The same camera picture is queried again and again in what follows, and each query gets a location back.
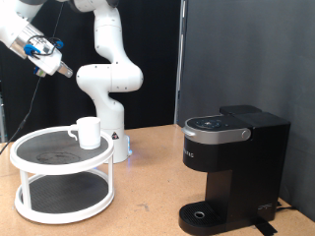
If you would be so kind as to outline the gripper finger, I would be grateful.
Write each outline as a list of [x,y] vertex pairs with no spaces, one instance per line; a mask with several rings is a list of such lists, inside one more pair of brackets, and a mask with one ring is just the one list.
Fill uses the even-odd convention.
[[67,77],[67,78],[71,78],[72,77],[72,70],[69,69],[68,67],[61,66],[59,68],[58,72],[60,74],[64,75],[65,77]]
[[69,68],[64,62],[60,63],[60,72],[64,75],[70,75],[73,73],[72,69]]

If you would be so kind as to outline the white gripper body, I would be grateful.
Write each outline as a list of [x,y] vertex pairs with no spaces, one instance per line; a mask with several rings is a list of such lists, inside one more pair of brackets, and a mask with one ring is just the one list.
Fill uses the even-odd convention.
[[52,76],[59,70],[62,54],[47,40],[28,44],[28,58],[35,64],[34,73]]

